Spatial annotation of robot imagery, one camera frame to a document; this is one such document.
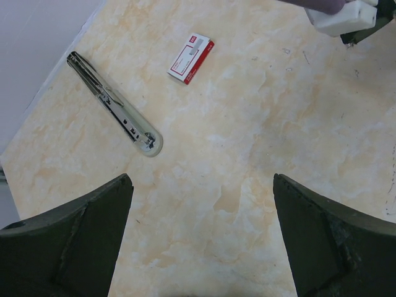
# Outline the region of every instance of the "label on box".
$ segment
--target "label on box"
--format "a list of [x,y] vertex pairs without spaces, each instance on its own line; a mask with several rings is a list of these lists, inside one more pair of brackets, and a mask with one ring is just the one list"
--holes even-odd
[[214,45],[208,37],[191,34],[168,73],[188,85]]

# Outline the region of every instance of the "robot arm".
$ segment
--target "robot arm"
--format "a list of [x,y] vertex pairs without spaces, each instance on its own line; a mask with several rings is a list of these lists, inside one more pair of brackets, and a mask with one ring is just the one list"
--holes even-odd
[[388,24],[395,0],[281,0],[304,7],[316,30],[354,45]]

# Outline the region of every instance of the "beige marble surface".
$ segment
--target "beige marble surface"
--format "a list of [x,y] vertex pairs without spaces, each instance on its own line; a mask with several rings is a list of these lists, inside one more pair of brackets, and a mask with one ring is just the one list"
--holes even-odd
[[[215,47],[189,86],[166,69]],[[128,173],[110,296],[295,296],[274,173],[396,222],[396,27],[348,51],[270,0],[108,0],[76,49],[164,138],[139,154],[65,66],[2,156],[22,218]]]

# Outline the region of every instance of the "white wall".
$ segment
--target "white wall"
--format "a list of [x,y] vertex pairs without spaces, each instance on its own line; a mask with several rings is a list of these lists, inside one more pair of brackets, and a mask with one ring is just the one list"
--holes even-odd
[[0,183],[0,229],[19,220],[19,214],[8,184]]
[[0,154],[104,1],[0,1]]

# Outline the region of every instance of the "red and white box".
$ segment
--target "red and white box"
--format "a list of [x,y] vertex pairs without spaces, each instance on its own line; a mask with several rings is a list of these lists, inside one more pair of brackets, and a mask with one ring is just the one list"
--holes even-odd
[[208,37],[191,34],[168,73],[188,85],[214,45]]

